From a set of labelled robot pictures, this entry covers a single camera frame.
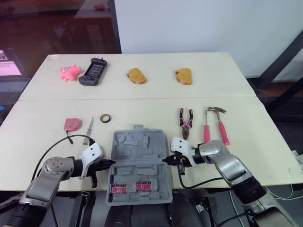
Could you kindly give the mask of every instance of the pink-handled screwdriver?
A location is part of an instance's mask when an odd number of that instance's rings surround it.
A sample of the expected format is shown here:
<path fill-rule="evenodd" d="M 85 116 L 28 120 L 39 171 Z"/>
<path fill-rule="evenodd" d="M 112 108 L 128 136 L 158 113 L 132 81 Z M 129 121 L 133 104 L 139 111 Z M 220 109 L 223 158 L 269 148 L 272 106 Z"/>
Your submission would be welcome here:
<path fill-rule="evenodd" d="M 209 125 L 207 124 L 207 110 L 205 110 L 204 143 L 210 141 Z"/>

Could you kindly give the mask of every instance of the pink hammer handle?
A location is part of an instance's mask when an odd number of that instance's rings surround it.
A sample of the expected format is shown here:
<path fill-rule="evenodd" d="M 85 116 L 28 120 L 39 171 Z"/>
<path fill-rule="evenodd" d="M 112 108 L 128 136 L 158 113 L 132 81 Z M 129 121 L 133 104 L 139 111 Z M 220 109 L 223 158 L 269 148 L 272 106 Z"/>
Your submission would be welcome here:
<path fill-rule="evenodd" d="M 210 141 L 209 125 L 204 125 L 204 143 L 208 143 L 209 141 Z"/>
<path fill-rule="evenodd" d="M 225 130 L 225 127 L 224 127 L 223 123 L 219 122 L 218 124 L 219 124 L 219 130 L 220 130 L 220 133 L 221 133 L 221 136 L 222 136 L 223 143 L 225 145 L 230 145 L 230 142 L 227 138 L 226 130 Z"/>

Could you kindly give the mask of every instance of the white cable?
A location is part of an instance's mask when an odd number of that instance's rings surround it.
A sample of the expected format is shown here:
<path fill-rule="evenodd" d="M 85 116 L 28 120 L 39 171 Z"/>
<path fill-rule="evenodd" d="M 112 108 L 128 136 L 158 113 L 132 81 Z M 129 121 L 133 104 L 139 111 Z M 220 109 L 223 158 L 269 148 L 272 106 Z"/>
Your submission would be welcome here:
<path fill-rule="evenodd" d="M 287 196 L 287 197 L 280 197 L 280 196 L 278 196 L 278 195 L 276 195 L 276 194 L 274 194 L 273 192 L 271 192 L 270 191 L 270 189 L 269 188 L 267 188 L 267 186 L 265 186 L 266 187 L 266 189 L 269 191 L 269 193 L 270 194 L 272 194 L 273 196 L 276 196 L 277 198 L 279 198 L 279 199 L 283 199 L 283 200 L 286 200 L 286 199 L 289 199 L 290 197 L 292 197 L 292 195 L 293 195 L 293 192 L 294 192 L 294 190 L 293 190 L 293 186 L 290 184 L 290 188 L 291 188 L 291 192 L 290 192 L 290 195 L 289 196 Z"/>
<path fill-rule="evenodd" d="M 233 209 L 235 210 L 236 214 L 239 215 L 239 213 L 237 212 L 236 206 L 235 206 L 235 204 L 234 204 L 234 202 L 233 202 L 231 191 L 229 191 L 229 196 L 230 196 L 231 201 L 232 201 Z M 238 217 L 238 219 L 239 219 L 239 221 L 240 221 L 242 227 L 244 227 L 244 224 L 243 224 L 243 222 L 242 222 L 242 220 L 241 220 L 241 217 Z"/>
<path fill-rule="evenodd" d="M 298 197 L 293 197 L 291 199 L 281 199 L 281 198 L 276 198 L 276 200 L 296 200 L 296 199 L 299 199 L 299 198 L 303 198 L 303 196 L 298 196 Z"/>

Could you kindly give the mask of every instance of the keyboard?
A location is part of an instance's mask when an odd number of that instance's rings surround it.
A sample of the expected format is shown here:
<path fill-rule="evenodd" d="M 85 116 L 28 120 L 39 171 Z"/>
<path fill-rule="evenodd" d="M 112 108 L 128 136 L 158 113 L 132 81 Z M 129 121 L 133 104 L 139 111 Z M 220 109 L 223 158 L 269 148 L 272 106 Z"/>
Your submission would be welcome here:
<path fill-rule="evenodd" d="M 28 81 L 0 82 L 0 92 L 22 92 Z"/>

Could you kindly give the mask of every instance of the black tape roll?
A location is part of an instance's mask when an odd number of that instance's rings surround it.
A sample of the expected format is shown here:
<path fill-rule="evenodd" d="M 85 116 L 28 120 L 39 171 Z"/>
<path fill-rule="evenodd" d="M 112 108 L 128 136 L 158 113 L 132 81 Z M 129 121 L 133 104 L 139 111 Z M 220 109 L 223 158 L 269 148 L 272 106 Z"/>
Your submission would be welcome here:
<path fill-rule="evenodd" d="M 103 123 L 108 123 L 108 122 L 110 122 L 110 120 L 111 120 L 111 117 L 110 117 L 109 114 L 103 114 L 103 115 L 101 115 L 101 117 L 100 117 L 100 121 L 102 121 Z"/>

